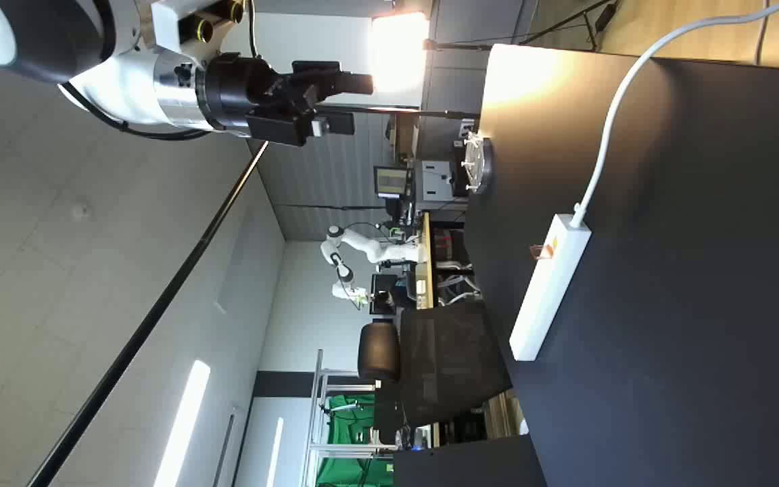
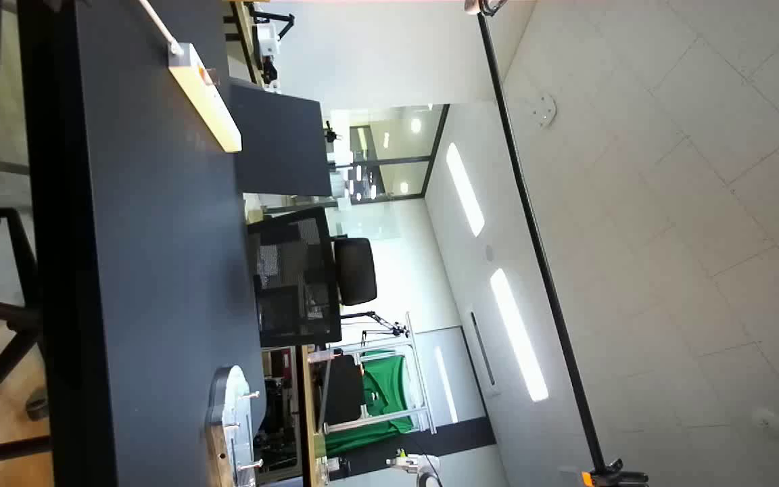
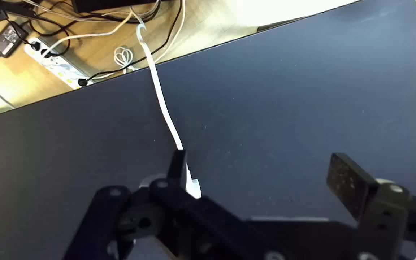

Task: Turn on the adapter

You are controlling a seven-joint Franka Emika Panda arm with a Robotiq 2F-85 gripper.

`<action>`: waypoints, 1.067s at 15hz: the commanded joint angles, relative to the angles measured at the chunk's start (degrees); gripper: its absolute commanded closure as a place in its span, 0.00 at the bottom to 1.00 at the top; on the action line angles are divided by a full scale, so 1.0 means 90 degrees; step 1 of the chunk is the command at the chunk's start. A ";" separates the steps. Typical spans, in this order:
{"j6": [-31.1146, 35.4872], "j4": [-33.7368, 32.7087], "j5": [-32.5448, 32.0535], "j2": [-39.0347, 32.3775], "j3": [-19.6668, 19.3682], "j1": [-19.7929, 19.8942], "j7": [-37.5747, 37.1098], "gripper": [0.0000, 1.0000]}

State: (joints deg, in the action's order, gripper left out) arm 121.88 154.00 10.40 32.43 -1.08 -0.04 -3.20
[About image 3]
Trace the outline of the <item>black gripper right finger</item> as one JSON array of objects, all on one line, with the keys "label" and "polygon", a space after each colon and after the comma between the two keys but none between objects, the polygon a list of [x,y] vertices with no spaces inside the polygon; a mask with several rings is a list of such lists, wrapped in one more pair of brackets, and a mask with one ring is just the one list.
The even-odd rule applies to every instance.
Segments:
[{"label": "black gripper right finger", "polygon": [[378,181],[345,153],[332,153],[326,185],[360,227],[403,227],[409,192],[390,181]]}]

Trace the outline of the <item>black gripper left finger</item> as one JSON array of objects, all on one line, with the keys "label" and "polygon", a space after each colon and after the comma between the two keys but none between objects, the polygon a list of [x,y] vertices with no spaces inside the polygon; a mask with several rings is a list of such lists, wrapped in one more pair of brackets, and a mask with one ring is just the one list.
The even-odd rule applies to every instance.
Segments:
[{"label": "black gripper left finger", "polygon": [[176,151],[163,178],[150,184],[150,192],[163,207],[178,208],[186,200],[185,191],[186,152]]}]

